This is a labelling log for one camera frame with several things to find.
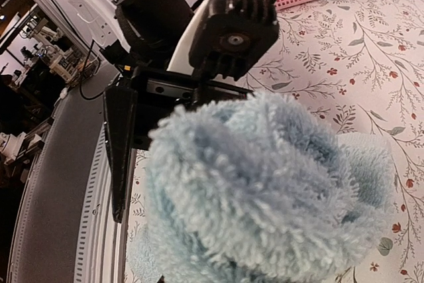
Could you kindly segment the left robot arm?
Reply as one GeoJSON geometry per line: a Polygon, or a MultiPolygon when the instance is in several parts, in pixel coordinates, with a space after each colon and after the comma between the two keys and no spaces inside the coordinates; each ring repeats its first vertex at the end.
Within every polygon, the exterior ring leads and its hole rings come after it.
{"type": "Polygon", "coordinates": [[[177,104],[193,108],[229,90],[217,76],[239,80],[267,48],[259,33],[275,11],[266,0],[68,0],[89,27],[93,44],[130,73],[103,92],[107,155],[112,173],[113,219],[121,222],[127,200],[132,149],[150,145],[148,133],[177,104]]]}

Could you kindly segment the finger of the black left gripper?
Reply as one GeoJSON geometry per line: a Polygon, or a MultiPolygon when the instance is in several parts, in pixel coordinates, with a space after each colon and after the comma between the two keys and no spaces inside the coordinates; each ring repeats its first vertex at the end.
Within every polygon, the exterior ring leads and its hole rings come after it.
{"type": "Polygon", "coordinates": [[[127,176],[133,145],[138,93],[110,86],[103,93],[105,146],[111,170],[112,216],[121,223],[125,210],[127,176]]]}

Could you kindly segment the light blue towel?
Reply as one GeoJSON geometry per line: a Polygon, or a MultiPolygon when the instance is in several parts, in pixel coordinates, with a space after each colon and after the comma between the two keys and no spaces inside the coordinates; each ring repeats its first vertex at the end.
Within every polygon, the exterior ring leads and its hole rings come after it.
{"type": "Polygon", "coordinates": [[[337,135],[270,92],[177,107],[150,133],[143,282],[321,282],[378,245],[394,165],[376,135],[337,135]]]}

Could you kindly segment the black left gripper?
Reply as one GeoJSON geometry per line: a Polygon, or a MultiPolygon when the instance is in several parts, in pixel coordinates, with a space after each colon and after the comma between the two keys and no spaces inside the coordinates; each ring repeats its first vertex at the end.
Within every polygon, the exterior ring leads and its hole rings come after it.
{"type": "Polygon", "coordinates": [[[149,147],[149,132],[176,105],[188,109],[220,100],[243,100],[248,90],[231,78],[197,80],[169,72],[168,64],[186,27],[198,9],[186,0],[119,0],[117,22],[129,43],[128,54],[112,54],[121,78],[110,86],[138,93],[132,149],[149,147]]]}

